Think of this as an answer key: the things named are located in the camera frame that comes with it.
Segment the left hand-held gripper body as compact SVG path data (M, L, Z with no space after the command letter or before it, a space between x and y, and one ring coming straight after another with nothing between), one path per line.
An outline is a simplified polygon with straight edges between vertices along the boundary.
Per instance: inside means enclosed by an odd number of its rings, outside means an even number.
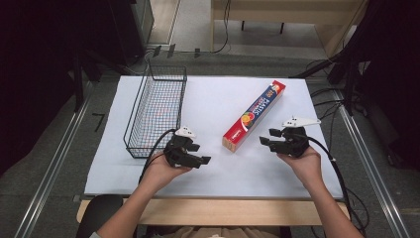
M188 147L193 143L195 134L186 126L177 129L167 142L163 153L172 167L182 166L192 168Z

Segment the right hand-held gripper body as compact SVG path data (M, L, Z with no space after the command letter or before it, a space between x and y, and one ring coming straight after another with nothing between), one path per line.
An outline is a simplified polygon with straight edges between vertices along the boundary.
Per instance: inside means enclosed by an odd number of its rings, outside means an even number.
M319 125L320 123L319 119L292 116L282 123L283 129L280 138L283 138L283 141L275 141L274 145L268 147L277 154L298 158L309 147L305 126Z

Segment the red plastic wrap box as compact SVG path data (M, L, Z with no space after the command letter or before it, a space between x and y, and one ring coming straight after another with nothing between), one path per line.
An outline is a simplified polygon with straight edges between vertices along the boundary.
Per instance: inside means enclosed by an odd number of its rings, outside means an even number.
M283 83L274 80L224 134L222 145L235 153L282 96L285 88Z

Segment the black wire basket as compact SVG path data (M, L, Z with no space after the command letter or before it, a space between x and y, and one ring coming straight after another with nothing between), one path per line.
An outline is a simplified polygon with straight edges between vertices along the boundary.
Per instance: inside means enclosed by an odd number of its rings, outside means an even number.
M165 135L156 146L160 136L180 127L186 83L185 66L147 66L123 137L134 159L146 159L154 147L163 148L170 137Z

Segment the person's left hand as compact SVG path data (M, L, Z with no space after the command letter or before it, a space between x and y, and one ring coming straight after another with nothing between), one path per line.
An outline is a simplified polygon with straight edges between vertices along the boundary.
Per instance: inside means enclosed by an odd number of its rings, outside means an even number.
M155 194L176 177L190 171L191 168L187 167L172 167L167 162L165 155L158 153L152 156L152 160L143 175L139 188L142 191Z

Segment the person's right hand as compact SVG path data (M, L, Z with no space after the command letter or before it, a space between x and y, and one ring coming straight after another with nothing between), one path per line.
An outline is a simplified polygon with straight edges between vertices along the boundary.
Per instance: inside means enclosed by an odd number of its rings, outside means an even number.
M325 186L322 179L321 156L312 147L306 149L299 158L284 154L278 154L277 156L292 168L308 191L314 191L316 188Z

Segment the white table sheet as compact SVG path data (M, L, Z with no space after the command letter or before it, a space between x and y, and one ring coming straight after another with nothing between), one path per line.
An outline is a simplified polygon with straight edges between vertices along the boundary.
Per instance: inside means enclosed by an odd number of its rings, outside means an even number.
M129 154L123 137L140 81L137 76L124 76L118 83L87 176L87 194L130 194L138 184L144 163ZM304 80L284 81L281 97L236 152L222 145L223 135L270 83L268 78L188 76L181 123L194 132L200 154L210 161L175 178L158 196L308 198L292 169L260 142L269 129L280 128L292 117L316 117Z

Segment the wooden table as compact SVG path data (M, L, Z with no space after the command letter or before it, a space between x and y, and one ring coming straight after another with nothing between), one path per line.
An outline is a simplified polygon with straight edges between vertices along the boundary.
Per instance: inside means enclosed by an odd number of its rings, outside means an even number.
M144 225L320 225L311 200L153 198L136 220Z

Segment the black metal stand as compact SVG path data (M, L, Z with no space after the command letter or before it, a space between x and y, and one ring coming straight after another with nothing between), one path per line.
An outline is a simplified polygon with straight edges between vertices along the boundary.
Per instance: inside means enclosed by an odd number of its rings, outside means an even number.
M333 68L329 72L327 80L332 85L338 84L342 79L345 81L344 107L348 114L353 116L352 99L356 81L361 76L359 72L359 64L361 61L361 52L342 50L330 59L322 59L319 63L305 69L303 72L292 75L291 78L307 78L315 72L318 72L332 64Z
M78 112L84 101L82 73L85 72L89 80L98 81L101 77L101 72L90 51L85 49L76 49L72 55L72 62L75 95L74 111Z

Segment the black chair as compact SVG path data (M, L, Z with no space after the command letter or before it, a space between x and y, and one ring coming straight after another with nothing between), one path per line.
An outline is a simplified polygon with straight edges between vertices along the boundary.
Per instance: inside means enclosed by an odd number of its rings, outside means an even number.
M123 197L102 194L94 197L86 207L75 238L89 238L123 205Z

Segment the dark curtain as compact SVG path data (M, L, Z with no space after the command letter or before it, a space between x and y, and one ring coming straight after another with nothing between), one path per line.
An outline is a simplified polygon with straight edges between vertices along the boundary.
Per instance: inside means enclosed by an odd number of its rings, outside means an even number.
M368 0L352 36L356 90L398 168L420 171L420 0Z
M95 0L0 0L0 176L26 157L74 95Z

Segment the black cabinet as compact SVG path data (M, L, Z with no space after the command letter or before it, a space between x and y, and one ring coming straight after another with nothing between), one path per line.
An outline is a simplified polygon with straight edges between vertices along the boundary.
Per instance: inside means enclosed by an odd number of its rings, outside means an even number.
M151 0L108 0L121 49L121 63L143 57L155 22Z

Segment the metal floor rail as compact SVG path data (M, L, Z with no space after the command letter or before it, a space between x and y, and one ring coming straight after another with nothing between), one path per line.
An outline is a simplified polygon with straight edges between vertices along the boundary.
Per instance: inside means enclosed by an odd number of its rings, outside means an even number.
M394 199L391 197L379 170L377 169L373 156L368 149L354 117L347 112L344 106L340 107L340 114L344 120L350 137L352 138L365 171L367 172L368 180L378 199L378 203L380 204L381 210L389 224L394 238L411 238L403 217L400 214Z
M51 162L38 186L37 191L35 192L35 195L31 199L29 207L25 212L14 238L31 238L31 234L47 203L53 185L60 172L63 162L65 161L67 152L85 115L94 89L95 84L90 81L86 82L82 86L85 98L82 100L82 104L79 109L72 114L71 120L59 141Z

